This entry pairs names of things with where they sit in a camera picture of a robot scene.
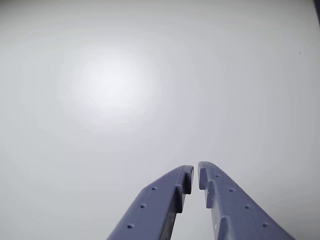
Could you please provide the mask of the blue-grey gripper finger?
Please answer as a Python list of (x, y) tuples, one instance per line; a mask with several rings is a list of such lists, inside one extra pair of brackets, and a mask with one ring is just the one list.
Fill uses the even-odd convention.
[(169, 240), (176, 215), (191, 194), (192, 165), (181, 165), (144, 187), (129, 206), (109, 240)]
[(216, 240), (292, 240), (223, 170), (209, 161), (198, 163), (198, 185), (211, 210)]

